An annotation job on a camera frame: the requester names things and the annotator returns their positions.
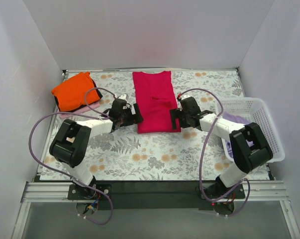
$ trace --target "pink cloth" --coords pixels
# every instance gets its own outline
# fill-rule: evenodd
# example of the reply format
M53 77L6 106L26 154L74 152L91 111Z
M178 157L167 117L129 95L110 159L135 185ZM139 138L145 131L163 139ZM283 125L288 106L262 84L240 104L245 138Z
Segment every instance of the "pink cloth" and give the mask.
M181 132L179 122L172 129L170 110L177 103L171 83L171 71L157 74L133 72L135 97L144 121L138 124L138 133Z
M90 107L93 108L93 109L98 108L99 106L100 106L99 101L90 104ZM85 106L85 107L82 107L82 108L80 108L80 109L74 111L73 113L76 113L76 114L82 114L82 113L87 112L87 111L90 111L90 109L89 109L87 106ZM59 115L59 118L65 119L65 118L69 118L69 117L71 117L71 116L73 116L73 115L60 114L60 115Z

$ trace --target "gray floor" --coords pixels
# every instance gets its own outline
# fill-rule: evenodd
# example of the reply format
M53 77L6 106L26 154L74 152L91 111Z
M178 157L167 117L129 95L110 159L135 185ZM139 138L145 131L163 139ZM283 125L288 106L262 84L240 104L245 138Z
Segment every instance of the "gray floor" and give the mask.
M240 214L227 220L196 209L115 210L110 223L102 227L71 214L75 205L32 203L23 238L291 238L279 202L248 202ZM100 211L94 217L107 216L107 211Z

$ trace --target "white wall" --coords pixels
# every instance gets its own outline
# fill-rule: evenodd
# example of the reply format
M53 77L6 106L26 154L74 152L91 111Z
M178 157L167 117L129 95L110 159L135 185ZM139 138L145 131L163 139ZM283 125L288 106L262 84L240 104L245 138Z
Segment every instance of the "white wall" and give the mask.
M62 69L240 65L273 0L24 0Z
M247 96L265 100L286 158L271 165L283 179L300 228L300 0L276 0L241 66Z
M22 0L0 0L0 239L10 238L26 180L36 173L28 135L52 112L61 71ZM49 121L37 130L40 155Z

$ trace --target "floral tablecloth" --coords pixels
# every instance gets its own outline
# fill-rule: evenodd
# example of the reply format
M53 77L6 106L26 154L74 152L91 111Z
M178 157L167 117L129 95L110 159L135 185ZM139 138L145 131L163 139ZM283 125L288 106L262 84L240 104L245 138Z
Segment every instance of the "floral tablecloth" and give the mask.
M109 89L117 95L128 94L129 102L135 102L132 72L91 73L99 87ZM189 88L201 87L214 92L220 98L243 97L242 87L236 71L172 71L174 93ZM111 107L112 96L103 93L99 111ZM201 110L214 110L214 98L199 91L188 93L195 97ZM85 120L72 117L73 120ZM49 140L53 140L62 120L56 117ZM132 125L89 141L85 163L97 180L198 180L199 160L206 132L193 128L181 133L137 134ZM45 164L64 170L65 168L44 152ZM211 136L204 156L202 175L204 180L214 180L231 162L225 158L221 140ZM266 166L257 168L249 179L268 180ZM42 169L40 180L67 180L64 175Z

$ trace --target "white laundry basket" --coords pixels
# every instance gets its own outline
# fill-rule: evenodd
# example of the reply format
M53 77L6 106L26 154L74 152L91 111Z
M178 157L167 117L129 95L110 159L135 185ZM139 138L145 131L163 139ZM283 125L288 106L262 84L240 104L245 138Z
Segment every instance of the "white laundry basket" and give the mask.
M269 163L284 160L285 152L279 139L278 132L270 116L269 110L262 99L244 97L224 98L220 99L220 101L223 104L224 112L228 112L235 116L242 116L248 121L255 122L260 126L274 154L274 157L268 161ZM220 112L220 106L217 102L215 105L215 110L217 114ZM228 155L226 142L224 139L222 139L222 143L226 158L228 158L230 161L234 161L234 159Z

